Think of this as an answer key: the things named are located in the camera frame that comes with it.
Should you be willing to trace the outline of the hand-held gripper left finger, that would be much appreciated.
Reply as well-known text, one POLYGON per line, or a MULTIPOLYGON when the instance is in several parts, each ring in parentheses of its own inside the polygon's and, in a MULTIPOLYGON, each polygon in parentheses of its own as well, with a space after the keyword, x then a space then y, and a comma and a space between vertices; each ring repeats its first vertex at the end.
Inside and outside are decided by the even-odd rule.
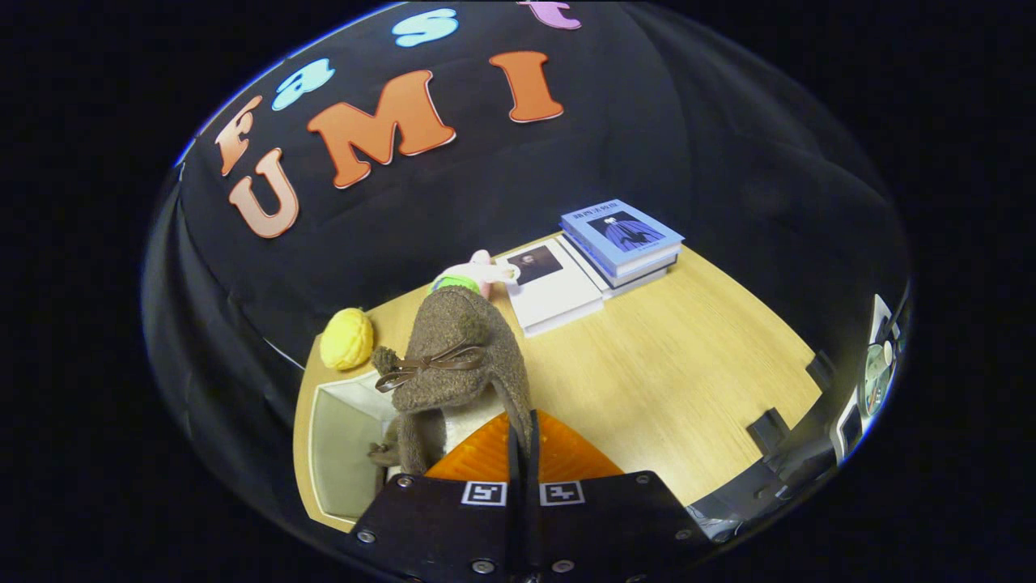
POLYGON ((466 445, 495 448, 502 475, 436 479, 399 474, 359 517, 344 549, 388 582, 516 582, 524 557, 526 469, 507 415, 478 429, 466 445))

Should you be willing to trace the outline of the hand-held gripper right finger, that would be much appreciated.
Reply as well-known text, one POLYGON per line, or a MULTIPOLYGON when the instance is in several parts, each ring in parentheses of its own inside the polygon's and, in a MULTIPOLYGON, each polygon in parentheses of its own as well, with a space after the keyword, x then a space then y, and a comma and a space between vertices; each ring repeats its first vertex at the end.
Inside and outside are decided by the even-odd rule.
POLYGON ((546 438, 545 412, 533 419, 533 582, 680 582, 713 556, 713 540, 655 472, 541 480, 558 441, 546 438))

